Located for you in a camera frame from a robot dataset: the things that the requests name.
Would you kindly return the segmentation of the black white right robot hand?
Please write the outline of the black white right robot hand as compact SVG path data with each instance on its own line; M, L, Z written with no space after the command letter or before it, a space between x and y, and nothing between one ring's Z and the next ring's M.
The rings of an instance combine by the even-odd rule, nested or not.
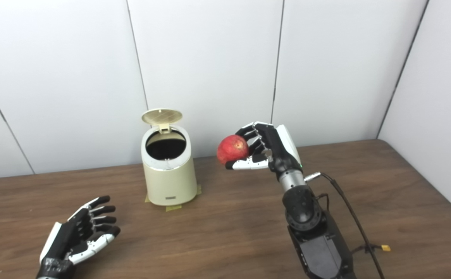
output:
M251 122L236 132L245 141L253 140L247 155L225 163L228 170L268 168L278 180L291 170L302 172L302 164L286 126L275 127L266 122Z

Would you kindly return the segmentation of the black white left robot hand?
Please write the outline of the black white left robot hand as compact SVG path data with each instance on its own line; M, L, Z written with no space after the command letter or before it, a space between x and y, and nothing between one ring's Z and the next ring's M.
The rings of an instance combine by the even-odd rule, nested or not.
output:
M110 196L101 196L82 205L64 223L56 222L40 254L38 279L73 279L77 266L115 240L121 229L116 211L107 205Z

